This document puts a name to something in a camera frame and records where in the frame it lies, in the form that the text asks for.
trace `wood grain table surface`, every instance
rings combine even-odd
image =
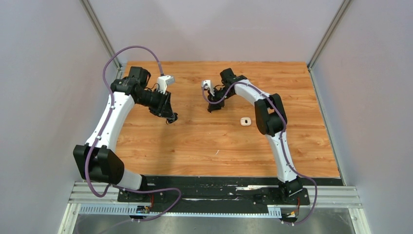
[[[128,62],[152,73],[156,62]],[[261,90],[278,93],[287,114],[287,140],[297,170],[312,177],[339,177],[333,151],[304,62],[162,62],[176,82],[168,87],[178,120],[166,125],[148,108],[135,105],[125,120],[116,154],[125,167],[144,175],[276,176],[277,167],[265,136],[255,125],[254,107],[233,96],[211,114],[201,94],[201,81],[221,84],[219,73],[232,68]],[[240,125],[250,117],[252,125]]]

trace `white wall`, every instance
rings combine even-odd
[[[342,175],[374,234],[413,229],[412,9],[353,1],[314,69]]]
[[[309,61],[342,0],[90,2],[116,51],[139,44],[161,60]]]
[[[108,55],[77,0],[1,1],[0,32],[0,233],[56,233]]]

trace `purple cable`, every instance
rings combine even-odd
[[[109,86],[108,81],[106,80],[106,69],[108,68],[109,64],[116,58],[116,56],[118,56],[120,53],[124,52],[125,50],[129,50],[129,49],[132,49],[132,48],[140,48],[140,49],[144,49],[144,50],[149,51],[149,52],[153,55],[153,57],[155,58],[156,62],[158,63],[159,72],[161,73],[161,75],[163,75],[163,73],[164,73],[164,71],[163,71],[163,69],[162,69],[161,62],[159,61],[158,57],[155,55],[155,53],[154,53],[152,50],[146,48],[145,46],[132,45],[132,46],[128,46],[128,47],[125,47],[125,48],[119,50],[118,52],[116,52],[116,54],[114,54],[114,55],[109,59],[109,61],[108,61],[108,62],[105,64],[105,66],[103,67],[103,74],[102,74],[103,82],[105,83],[105,86],[106,86],[106,88],[107,88],[108,91],[109,91],[109,95],[111,96],[111,106],[114,105],[114,96],[113,96],[112,89],[111,89],[111,87]],[[108,112],[108,115],[106,116],[106,119],[105,119],[105,121],[104,121],[103,124],[102,124],[102,127],[100,128],[99,132],[97,133],[97,136],[101,136],[101,135],[102,135],[102,132],[105,130],[105,127],[106,127],[106,125],[108,124],[109,118],[110,118],[111,115],[112,115],[112,111],[113,111],[113,109],[110,108],[110,109],[109,109],[109,112]],[[88,186],[89,186],[90,190],[92,191],[92,193],[93,193],[96,197],[104,197],[104,196],[106,195],[106,193],[108,192],[108,189],[109,189],[109,187],[110,187],[110,184],[108,184],[108,186],[106,186],[105,191],[104,191],[102,194],[99,194],[99,193],[93,188],[93,185],[92,185],[91,180],[90,180],[90,177],[89,177],[89,162],[90,162],[90,158],[91,158],[91,156],[92,156],[92,151],[93,151],[93,149],[95,148],[98,140],[99,140],[98,138],[96,138],[96,139],[94,140],[92,146],[90,147],[90,149],[89,149],[89,151],[88,151],[88,155],[86,156],[86,162],[85,162],[85,178],[86,178],[86,182],[88,183]]]
[[[129,49],[132,49],[132,48],[141,48],[141,49],[145,49],[145,50],[149,51],[149,52],[153,55],[153,57],[155,58],[156,62],[158,63],[159,72],[161,73],[162,76],[164,75],[161,62],[159,61],[158,57],[152,52],[152,50],[150,50],[150,49],[148,49],[148,48],[146,48],[146,47],[144,47],[144,46],[140,46],[140,45],[128,46],[128,47],[126,47],[126,48],[121,49],[121,50],[118,51],[116,54],[114,54],[114,55],[109,59],[109,61],[105,64],[105,66],[103,67],[103,74],[102,74],[102,76],[103,76],[103,82],[105,83],[105,86],[106,86],[106,88],[108,89],[109,94],[110,94],[110,96],[111,96],[111,106],[114,105],[114,96],[113,96],[113,92],[112,92],[112,90],[111,90],[111,88],[110,88],[110,86],[109,86],[109,84],[108,84],[108,82],[107,82],[107,80],[106,80],[106,69],[108,68],[109,64],[114,60],[114,58],[115,58],[116,56],[118,56],[120,53],[124,52],[125,50],[129,50]],[[109,118],[111,117],[112,111],[113,111],[113,109],[110,108],[110,109],[109,109],[109,112],[108,112],[108,115],[106,116],[106,119],[105,119],[105,121],[103,122],[103,125],[102,125],[102,127],[100,128],[97,136],[101,136],[101,135],[102,135],[102,133],[103,133],[106,125],[108,124]],[[99,194],[99,193],[94,189],[94,187],[93,187],[93,185],[92,185],[92,182],[91,182],[91,180],[90,180],[90,176],[89,176],[89,162],[90,162],[90,158],[91,158],[91,156],[92,156],[92,151],[93,151],[93,149],[95,148],[98,140],[99,140],[98,138],[96,138],[96,139],[94,140],[94,142],[93,142],[93,144],[92,144],[92,146],[91,146],[91,148],[90,148],[90,150],[88,151],[88,154],[87,154],[87,156],[86,156],[86,162],[85,162],[85,178],[86,178],[86,182],[88,183],[88,186],[89,186],[90,190],[92,191],[92,193],[93,193],[95,196],[97,196],[97,197],[104,197],[104,196],[106,195],[106,193],[108,192],[108,189],[109,189],[109,187],[110,187],[110,184],[108,184],[108,185],[106,186],[105,191],[104,191],[102,194]],[[163,211],[163,212],[161,212],[160,214],[158,214],[158,215],[156,215],[156,216],[153,216],[153,217],[151,217],[151,218],[140,219],[140,221],[150,221],[150,220],[154,220],[154,219],[156,219],[156,218],[159,218],[160,216],[162,216],[163,214],[165,214],[167,211],[169,211],[169,210],[179,201],[179,199],[181,199],[181,195],[182,195],[182,194],[181,194],[181,191],[180,191],[179,189],[177,189],[177,188],[166,188],[166,189],[158,189],[158,190],[151,190],[151,191],[137,191],[137,190],[127,189],[127,188],[122,188],[122,187],[115,186],[115,185],[114,185],[114,187],[116,187],[116,188],[118,188],[118,189],[121,189],[121,190],[129,191],[129,192],[132,192],[132,193],[138,193],[138,194],[151,194],[151,193],[165,192],[165,191],[171,191],[171,190],[175,190],[175,191],[177,191],[177,192],[179,193],[179,196],[178,196],[178,198],[175,200],[175,202],[172,203],[172,205],[169,206],[165,211]],[[120,223],[117,223],[117,224],[115,224],[114,226],[112,226],[111,228],[116,227],[116,226],[118,226],[118,225],[120,225],[120,224],[123,224],[123,223],[125,223],[125,221],[122,221],[122,222],[120,222]]]
[[[234,85],[236,85],[236,84],[243,84],[243,85],[245,85],[245,86],[248,86],[248,87],[253,88],[255,91],[257,91],[261,96],[263,96],[263,97],[270,103],[271,107],[274,109],[274,111],[277,113],[277,115],[280,117],[280,119],[281,119],[281,121],[282,121],[283,129],[281,130],[281,133],[280,133],[280,141],[281,141],[282,153],[284,154],[284,159],[285,159],[285,161],[287,162],[288,167],[289,167],[295,174],[297,174],[297,175],[299,175],[299,176],[301,176],[301,177],[303,177],[303,178],[306,178],[306,179],[310,180],[310,181],[314,184],[315,195],[314,195],[313,206],[311,207],[310,213],[308,213],[308,215],[307,215],[303,220],[301,220],[301,221],[298,221],[298,222],[295,222],[295,223],[284,222],[284,223],[289,224],[289,225],[293,225],[293,224],[294,224],[294,225],[298,225],[298,224],[304,223],[306,220],[308,220],[308,218],[309,218],[309,217],[311,216],[311,214],[314,212],[314,208],[316,207],[317,195],[318,195],[317,183],[316,183],[311,177],[308,177],[308,176],[306,176],[306,175],[303,175],[303,174],[297,172],[297,171],[291,166],[290,162],[288,161],[287,153],[285,152],[284,141],[282,140],[282,134],[283,134],[283,133],[285,132],[285,130],[287,129],[287,123],[285,122],[285,119],[282,117],[281,113],[280,113],[280,112],[278,111],[278,109],[275,107],[275,105],[273,104],[273,102],[270,100],[270,98],[269,98],[267,95],[263,94],[262,91],[261,91],[259,88],[255,87],[254,85],[252,85],[252,84],[247,84],[247,83],[244,83],[244,82],[241,82],[241,81],[235,82],[235,83],[233,83],[232,85],[230,85],[230,87],[228,88],[228,90],[225,92],[225,94],[223,95],[223,97],[222,97],[219,101],[213,102],[213,101],[208,100],[208,98],[205,96],[205,93],[204,93],[205,87],[207,86],[206,84],[205,84],[203,87],[201,87],[202,96],[204,97],[204,99],[205,99],[209,104],[218,104],[218,103],[220,103],[221,101],[223,101],[223,100],[225,99],[226,95],[229,93],[229,91],[231,90],[231,88],[232,88]]]

